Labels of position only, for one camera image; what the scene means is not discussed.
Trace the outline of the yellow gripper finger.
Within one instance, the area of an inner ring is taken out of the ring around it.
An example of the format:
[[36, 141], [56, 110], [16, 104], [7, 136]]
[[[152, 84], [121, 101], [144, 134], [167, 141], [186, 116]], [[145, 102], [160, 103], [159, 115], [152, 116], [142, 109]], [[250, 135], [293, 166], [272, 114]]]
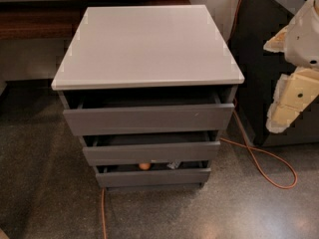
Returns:
[[284, 53], [287, 29], [287, 26], [283, 27], [277, 34], [275, 34], [264, 44], [263, 49], [271, 53]]
[[282, 133], [319, 96], [319, 71], [297, 67], [277, 81], [273, 103], [267, 113], [266, 128]]

